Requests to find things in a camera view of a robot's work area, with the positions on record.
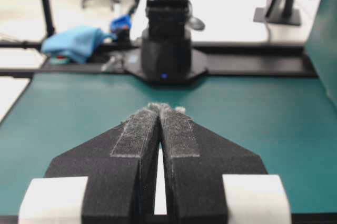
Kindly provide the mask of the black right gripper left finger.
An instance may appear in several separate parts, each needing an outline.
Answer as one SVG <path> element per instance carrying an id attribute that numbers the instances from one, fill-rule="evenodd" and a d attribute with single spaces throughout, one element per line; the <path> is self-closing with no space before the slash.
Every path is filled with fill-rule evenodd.
<path id="1" fill-rule="evenodd" d="M 131 223 L 154 209 L 159 116 L 142 109 L 33 179 L 19 223 Z"/>

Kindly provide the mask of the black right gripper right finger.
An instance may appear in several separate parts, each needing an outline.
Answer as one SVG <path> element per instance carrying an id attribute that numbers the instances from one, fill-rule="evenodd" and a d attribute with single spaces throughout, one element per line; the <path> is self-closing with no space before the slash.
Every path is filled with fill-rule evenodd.
<path id="1" fill-rule="evenodd" d="M 283 183 L 259 155 L 172 108 L 162 108 L 160 120 L 173 223 L 291 222 Z"/>

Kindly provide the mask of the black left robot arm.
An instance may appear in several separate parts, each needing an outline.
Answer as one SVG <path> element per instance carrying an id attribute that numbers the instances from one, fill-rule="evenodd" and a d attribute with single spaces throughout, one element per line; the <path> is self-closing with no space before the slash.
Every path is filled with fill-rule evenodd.
<path id="1" fill-rule="evenodd" d="M 149 83 L 179 85 L 207 71 L 207 56 L 192 48 L 186 24 L 192 17 L 189 0 L 146 0 L 148 25 L 140 47 L 124 59 L 127 72 Z"/>

